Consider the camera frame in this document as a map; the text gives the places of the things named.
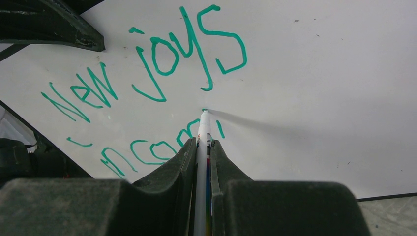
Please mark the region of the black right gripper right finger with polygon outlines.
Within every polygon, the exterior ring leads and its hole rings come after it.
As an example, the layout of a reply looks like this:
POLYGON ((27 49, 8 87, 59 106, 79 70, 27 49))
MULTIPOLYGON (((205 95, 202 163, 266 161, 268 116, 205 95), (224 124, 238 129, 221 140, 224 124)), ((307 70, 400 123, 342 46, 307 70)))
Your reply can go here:
POLYGON ((211 143, 215 236, 368 236, 355 196, 328 181, 253 180, 211 143))

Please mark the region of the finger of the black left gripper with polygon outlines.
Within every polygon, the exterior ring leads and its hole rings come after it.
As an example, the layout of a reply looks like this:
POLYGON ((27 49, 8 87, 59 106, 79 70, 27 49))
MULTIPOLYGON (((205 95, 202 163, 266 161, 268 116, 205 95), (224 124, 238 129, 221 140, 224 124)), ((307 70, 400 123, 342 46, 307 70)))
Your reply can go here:
POLYGON ((82 18, 98 0, 2 0, 0 41, 7 44, 56 44, 94 52, 104 37, 82 18))

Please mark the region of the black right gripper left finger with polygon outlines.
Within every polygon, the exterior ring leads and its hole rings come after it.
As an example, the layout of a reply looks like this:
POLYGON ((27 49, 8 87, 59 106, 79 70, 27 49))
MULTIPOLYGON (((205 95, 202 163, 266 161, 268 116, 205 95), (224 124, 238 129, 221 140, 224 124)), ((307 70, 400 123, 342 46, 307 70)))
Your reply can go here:
POLYGON ((185 236, 196 141, 145 177, 16 178, 0 190, 3 236, 185 236))

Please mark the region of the white marker pen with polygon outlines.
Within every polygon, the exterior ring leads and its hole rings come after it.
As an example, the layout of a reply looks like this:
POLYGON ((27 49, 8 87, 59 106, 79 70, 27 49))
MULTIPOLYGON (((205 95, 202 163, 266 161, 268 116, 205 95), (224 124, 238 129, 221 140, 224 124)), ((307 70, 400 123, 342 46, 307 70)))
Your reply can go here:
POLYGON ((196 186, 193 235, 211 235, 211 183, 210 183, 210 119, 203 110, 197 136, 196 186))

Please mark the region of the white whiteboard black frame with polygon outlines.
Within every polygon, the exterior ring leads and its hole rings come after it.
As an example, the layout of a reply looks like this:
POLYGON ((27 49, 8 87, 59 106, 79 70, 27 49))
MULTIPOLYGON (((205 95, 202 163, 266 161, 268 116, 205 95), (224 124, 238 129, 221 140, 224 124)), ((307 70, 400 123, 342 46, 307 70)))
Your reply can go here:
POLYGON ((95 53, 30 45, 0 99, 95 178, 130 182, 198 132, 247 175, 417 190, 414 0, 106 0, 95 53))

